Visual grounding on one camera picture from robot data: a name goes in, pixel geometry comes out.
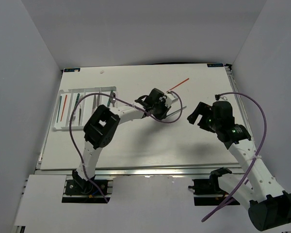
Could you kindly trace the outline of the long orange chopstick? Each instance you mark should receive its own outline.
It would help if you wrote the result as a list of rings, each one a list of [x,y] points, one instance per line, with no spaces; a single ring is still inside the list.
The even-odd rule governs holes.
[[[175,86],[173,86],[172,88],[168,89],[167,92],[170,92],[170,91],[174,90],[175,88],[177,88],[177,87],[179,87],[180,85],[182,85],[182,84],[184,84],[185,82],[187,82],[189,79],[190,79],[190,78],[187,78],[187,79],[181,81],[181,82],[178,83],[177,85],[175,85]]]

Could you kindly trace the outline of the black handled fork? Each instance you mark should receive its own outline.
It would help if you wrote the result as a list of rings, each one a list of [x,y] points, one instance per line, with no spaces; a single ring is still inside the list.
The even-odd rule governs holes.
[[[83,114],[83,109],[82,106],[79,107],[79,120],[78,120],[78,125],[81,126],[81,121],[82,121],[82,114]]]

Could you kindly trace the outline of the green handled fork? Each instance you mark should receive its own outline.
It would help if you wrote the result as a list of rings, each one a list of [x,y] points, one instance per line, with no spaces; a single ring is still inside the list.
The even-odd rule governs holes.
[[[76,96],[75,104],[74,104],[74,107],[73,107],[73,109],[72,109],[71,122],[73,122],[73,121],[75,120],[76,108],[77,108],[77,105],[78,105],[78,102],[79,102],[80,96],[81,96],[80,93],[78,93],[77,96]]]

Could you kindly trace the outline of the short orange chopstick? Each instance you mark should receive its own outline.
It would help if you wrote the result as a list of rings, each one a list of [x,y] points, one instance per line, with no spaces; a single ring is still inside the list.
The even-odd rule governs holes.
[[[60,121],[63,120],[63,116],[64,116],[64,112],[65,112],[66,100],[67,100],[67,95],[65,95],[65,99],[64,99],[64,104],[63,104],[63,109],[62,109],[62,114],[61,114],[61,119],[60,119]]]

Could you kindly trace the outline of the pink handled spoon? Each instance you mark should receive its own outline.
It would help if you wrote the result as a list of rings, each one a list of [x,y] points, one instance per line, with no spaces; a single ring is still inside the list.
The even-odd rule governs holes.
[[[115,107],[115,104],[116,104],[115,97],[116,97],[116,93],[115,92],[112,92],[112,98],[110,100],[112,107]]]

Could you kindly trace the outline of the green handled spoon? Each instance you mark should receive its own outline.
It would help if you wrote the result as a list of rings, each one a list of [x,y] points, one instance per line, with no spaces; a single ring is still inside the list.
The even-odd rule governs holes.
[[[109,96],[109,100],[108,100],[108,103],[107,103],[107,107],[114,107],[114,92],[111,91],[110,92],[110,96]]]

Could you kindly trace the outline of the pink handled knife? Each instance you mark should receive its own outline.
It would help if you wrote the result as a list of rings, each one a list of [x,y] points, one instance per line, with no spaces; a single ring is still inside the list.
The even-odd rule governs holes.
[[[94,111],[95,108],[96,108],[96,102],[97,102],[97,96],[94,95],[94,98],[93,98],[93,105],[92,105],[92,110]]]

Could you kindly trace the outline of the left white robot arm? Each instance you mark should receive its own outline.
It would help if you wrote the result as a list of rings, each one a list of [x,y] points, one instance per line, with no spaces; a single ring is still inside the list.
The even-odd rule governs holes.
[[[103,104],[98,106],[83,128],[84,150],[77,150],[81,164],[72,173],[76,188],[83,194],[90,194],[93,190],[102,191],[94,183],[97,162],[102,149],[112,141],[119,125],[146,117],[164,123],[168,111],[177,101],[181,99],[174,91],[164,93],[154,88],[149,95],[140,96],[134,103],[122,101],[123,106],[117,108]]]

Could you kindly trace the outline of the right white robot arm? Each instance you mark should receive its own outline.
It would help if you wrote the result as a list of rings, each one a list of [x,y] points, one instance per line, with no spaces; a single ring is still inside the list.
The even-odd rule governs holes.
[[[187,120],[195,124],[201,116],[198,126],[217,135],[244,175],[238,179],[225,167],[211,172],[210,190],[216,194],[226,192],[228,196],[202,222],[235,200],[247,210],[252,224],[261,232],[291,223],[291,193],[270,173],[259,155],[261,148],[255,146],[248,130],[235,122],[232,105],[220,97],[215,95],[212,105],[200,102]]]

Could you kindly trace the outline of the right blue corner label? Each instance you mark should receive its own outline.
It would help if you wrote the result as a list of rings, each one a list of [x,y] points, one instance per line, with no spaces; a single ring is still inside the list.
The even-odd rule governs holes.
[[[207,67],[224,67],[222,63],[207,63]]]

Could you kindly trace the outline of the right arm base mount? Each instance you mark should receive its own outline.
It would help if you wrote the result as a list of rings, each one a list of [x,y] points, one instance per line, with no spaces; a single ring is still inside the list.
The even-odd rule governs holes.
[[[195,206],[217,206],[226,199],[228,193],[219,188],[218,178],[232,174],[228,168],[222,167],[210,173],[207,179],[194,179],[188,189],[194,194]]]

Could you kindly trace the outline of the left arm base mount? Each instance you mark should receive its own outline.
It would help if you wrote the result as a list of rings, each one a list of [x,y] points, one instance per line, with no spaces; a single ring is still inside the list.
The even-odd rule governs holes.
[[[109,201],[113,191],[113,182],[111,180],[94,180],[94,182]],[[65,182],[62,203],[106,204],[106,201],[93,184],[88,183],[82,189],[73,179],[68,179]]]

